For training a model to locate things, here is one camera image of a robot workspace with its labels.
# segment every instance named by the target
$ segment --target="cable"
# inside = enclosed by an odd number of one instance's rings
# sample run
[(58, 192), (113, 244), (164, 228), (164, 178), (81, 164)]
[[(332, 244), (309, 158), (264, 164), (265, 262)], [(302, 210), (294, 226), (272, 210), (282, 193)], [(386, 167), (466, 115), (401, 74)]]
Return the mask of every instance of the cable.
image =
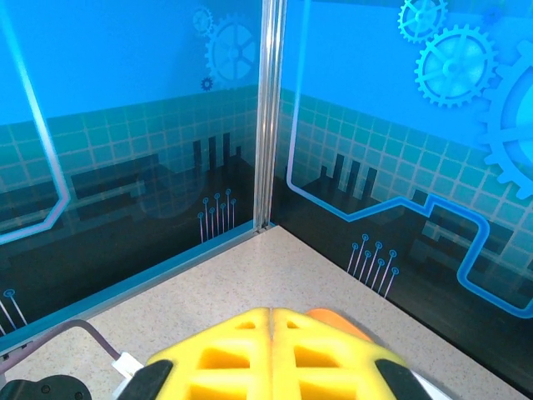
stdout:
[(41, 346), (50, 342), (57, 335), (66, 332), (68, 329), (76, 327), (85, 329), (98, 342), (98, 344), (103, 347), (107, 354), (113, 357), (113, 359), (118, 360), (120, 358), (120, 353), (115, 350), (111, 344), (109, 344), (109, 342), (99, 331), (97, 331), (93, 325), (81, 319), (73, 319), (72, 321), (66, 321), (60, 325), (57, 325), (55, 328), (42, 335), (39, 339), (30, 342), (23, 351), (13, 354), (6, 361), (0, 363), (0, 376), (30, 356)]

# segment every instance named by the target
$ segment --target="white connector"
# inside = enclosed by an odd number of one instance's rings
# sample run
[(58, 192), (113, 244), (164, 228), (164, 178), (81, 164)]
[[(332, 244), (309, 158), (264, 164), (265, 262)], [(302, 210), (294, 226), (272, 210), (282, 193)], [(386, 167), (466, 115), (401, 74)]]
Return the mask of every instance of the white connector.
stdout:
[(118, 360), (112, 362), (112, 365), (126, 379), (133, 378), (133, 375), (144, 367), (129, 352), (123, 352)]

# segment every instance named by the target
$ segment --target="blue gear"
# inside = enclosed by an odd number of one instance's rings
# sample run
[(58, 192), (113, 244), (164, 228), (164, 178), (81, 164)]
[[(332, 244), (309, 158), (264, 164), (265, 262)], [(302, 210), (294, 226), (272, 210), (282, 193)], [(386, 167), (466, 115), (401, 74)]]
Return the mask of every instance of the blue gear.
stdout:
[(445, 0), (406, 0), (398, 19), (403, 37), (421, 43), (438, 33), (446, 19), (447, 5)]
[(468, 25), (444, 29), (426, 42), (415, 74), (418, 90), (439, 107), (461, 106), (480, 96), (495, 76), (497, 66), (493, 42), (479, 28)]
[(192, 14), (192, 26), (200, 36), (207, 36), (213, 29), (213, 16), (206, 7), (199, 7)]
[(228, 14), (209, 35), (207, 68), (223, 88), (243, 83), (258, 59), (258, 46), (243, 16)]
[(492, 6), (483, 13), (483, 23), (489, 26), (494, 25), (500, 21), (501, 17), (503, 17), (503, 10), (501, 7)]
[(213, 80), (210, 77), (205, 77), (202, 79), (201, 86), (205, 92), (209, 92), (213, 89)]
[[(501, 65), (496, 69), (496, 73), (502, 78), (500, 85), (497, 89), (485, 90), (484, 97), (491, 101), (489, 111), (482, 114), (481, 121), (486, 123), (486, 133), (481, 135), (479, 141), (484, 144), (488, 144), (491, 148), (491, 155), (485, 158), (487, 165), (497, 164), (502, 169), (502, 174), (498, 177), (498, 182), (508, 183), (514, 182), (519, 190), (516, 196), (523, 200), (533, 195), (533, 181), (527, 177), (517, 165), (511, 160), (509, 153), (506, 151), (506, 143), (512, 142), (510, 138), (513, 128), (502, 128), (502, 116), (506, 109), (509, 96), (512, 94), (516, 83), (521, 77), (530, 69), (533, 68), (533, 43), (523, 41), (520, 42), (518, 52), (521, 57), (512, 66)], [(533, 139), (533, 125), (525, 125), (521, 133), (520, 140)], [(524, 137), (524, 133), (531, 132), (531, 135), (527, 138)]]

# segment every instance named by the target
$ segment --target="gray floor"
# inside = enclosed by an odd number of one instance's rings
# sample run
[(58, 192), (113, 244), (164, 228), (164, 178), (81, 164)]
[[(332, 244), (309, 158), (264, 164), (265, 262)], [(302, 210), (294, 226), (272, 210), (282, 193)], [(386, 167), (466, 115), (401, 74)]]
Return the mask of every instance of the gray floor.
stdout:
[[(401, 355), (451, 397), (526, 399), (499, 378), (392, 306), (280, 227), (92, 318), (119, 351), (144, 363), (153, 353), (255, 307), (342, 312)], [(7, 379), (65, 373), (96, 400), (122, 381), (108, 355), (82, 330), (56, 338), (13, 368)]]

